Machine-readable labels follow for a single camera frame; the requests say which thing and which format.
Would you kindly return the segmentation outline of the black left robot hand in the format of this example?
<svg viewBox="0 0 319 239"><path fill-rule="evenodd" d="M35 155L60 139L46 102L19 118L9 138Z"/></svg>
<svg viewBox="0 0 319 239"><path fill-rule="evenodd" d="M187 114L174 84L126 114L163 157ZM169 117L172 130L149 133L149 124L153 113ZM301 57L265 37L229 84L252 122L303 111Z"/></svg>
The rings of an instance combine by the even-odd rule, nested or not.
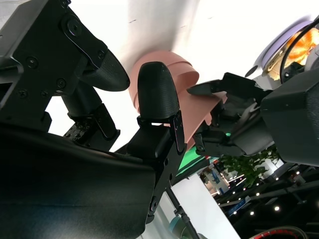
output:
<svg viewBox="0 0 319 239"><path fill-rule="evenodd" d="M193 96L214 96L225 92L210 115L193 135L196 152L203 156L252 156L273 145L273 138L261 115L261 102L272 90L232 73L187 89Z"/></svg>

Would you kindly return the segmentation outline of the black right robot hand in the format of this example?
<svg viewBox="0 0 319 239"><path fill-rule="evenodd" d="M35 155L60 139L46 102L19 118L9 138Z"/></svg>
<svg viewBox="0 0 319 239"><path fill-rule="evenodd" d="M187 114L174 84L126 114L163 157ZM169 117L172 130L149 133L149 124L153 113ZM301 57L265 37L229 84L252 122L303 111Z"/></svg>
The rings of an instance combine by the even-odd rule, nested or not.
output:
<svg viewBox="0 0 319 239"><path fill-rule="evenodd" d="M154 218L186 145L163 62L138 72L139 129L120 131L96 89L130 79L67 0L20 4L0 31L0 236L135 239Z"/></svg>

